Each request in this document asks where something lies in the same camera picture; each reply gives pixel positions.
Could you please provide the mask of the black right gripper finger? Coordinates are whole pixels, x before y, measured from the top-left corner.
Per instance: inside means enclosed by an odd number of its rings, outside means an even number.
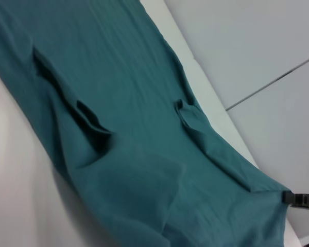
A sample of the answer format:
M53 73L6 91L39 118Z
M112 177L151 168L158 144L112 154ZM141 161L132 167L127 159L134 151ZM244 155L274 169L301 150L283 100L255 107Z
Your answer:
M309 194L284 191L282 200L291 207L309 208Z

